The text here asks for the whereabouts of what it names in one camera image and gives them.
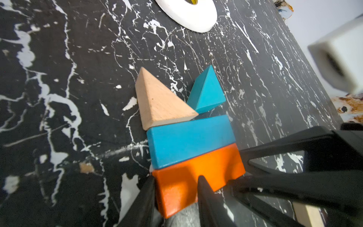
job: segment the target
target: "wooden plank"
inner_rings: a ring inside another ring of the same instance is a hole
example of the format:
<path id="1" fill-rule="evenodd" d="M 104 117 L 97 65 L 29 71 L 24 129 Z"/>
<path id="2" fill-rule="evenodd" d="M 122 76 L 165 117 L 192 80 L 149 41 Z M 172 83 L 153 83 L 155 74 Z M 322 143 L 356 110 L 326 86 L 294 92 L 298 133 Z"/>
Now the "wooden plank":
<path id="1" fill-rule="evenodd" d="M 305 227 L 324 227 L 319 208 L 293 202 L 297 221 Z"/>

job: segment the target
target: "white wall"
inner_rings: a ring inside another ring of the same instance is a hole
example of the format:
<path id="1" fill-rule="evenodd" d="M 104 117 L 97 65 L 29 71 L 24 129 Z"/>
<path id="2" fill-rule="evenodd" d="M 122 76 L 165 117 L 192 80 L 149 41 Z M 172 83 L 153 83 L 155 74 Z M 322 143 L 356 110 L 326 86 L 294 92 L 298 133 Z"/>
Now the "white wall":
<path id="1" fill-rule="evenodd" d="M 346 92 L 334 89 L 319 73 L 307 46 L 363 13 L 363 0 L 286 0 L 294 13 L 286 20 L 310 65 L 330 97 Z"/>

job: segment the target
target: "rectangular block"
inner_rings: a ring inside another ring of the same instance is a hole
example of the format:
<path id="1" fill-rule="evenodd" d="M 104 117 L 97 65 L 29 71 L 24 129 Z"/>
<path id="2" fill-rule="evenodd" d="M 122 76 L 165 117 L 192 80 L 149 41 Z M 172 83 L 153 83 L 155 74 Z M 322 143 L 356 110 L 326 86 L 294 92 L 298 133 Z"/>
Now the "rectangular block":
<path id="1" fill-rule="evenodd" d="M 187 161 L 152 172 L 156 179 L 159 212 L 169 218 L 198 201 L 198 177 L 203 175 L 213 191 L 245 174 L 237 145 L 208 152 Z"/>
<path id="2" fill-rule="evenodd" d="M 161 169 L 236 142 L 227 115 L 152 127 L 151 163 Z"/>
<path id="3" fill-rule="evenodd" d="M 324 227 L 319 208 L 293 202 L 297 221 L 305 227 Z"/>

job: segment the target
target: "blue rectangular block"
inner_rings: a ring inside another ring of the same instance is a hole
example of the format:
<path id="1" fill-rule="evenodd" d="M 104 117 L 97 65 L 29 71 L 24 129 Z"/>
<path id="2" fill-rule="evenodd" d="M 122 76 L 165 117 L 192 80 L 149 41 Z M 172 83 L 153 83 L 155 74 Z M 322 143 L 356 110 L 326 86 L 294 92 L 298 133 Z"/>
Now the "blue rectangular block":
<path id="1" fill-rule="evenodd" d="M 227 115 L 152 127 L 147 131 L 147 139 L 154 169 L 236 142 Z"/>

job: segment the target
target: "triangular prism block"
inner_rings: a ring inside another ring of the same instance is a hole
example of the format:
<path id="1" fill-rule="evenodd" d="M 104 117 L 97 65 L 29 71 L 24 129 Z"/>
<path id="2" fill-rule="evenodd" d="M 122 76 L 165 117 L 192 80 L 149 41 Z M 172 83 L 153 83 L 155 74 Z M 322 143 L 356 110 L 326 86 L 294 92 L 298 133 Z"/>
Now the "triangular prism block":
<path id="1" fill-rule="evenodd" d="M 213 66 L 208 66 L 195 80 L 187 104 L 197 113 L 205 113 L 224 103 L 223 90 L 214 72 Z"/>
<path id="2" fill-rule="evenodd" d="M 144 130 L 188 121 L 198 116 L 197 112 L 143 67 L 135 88 Z"/>

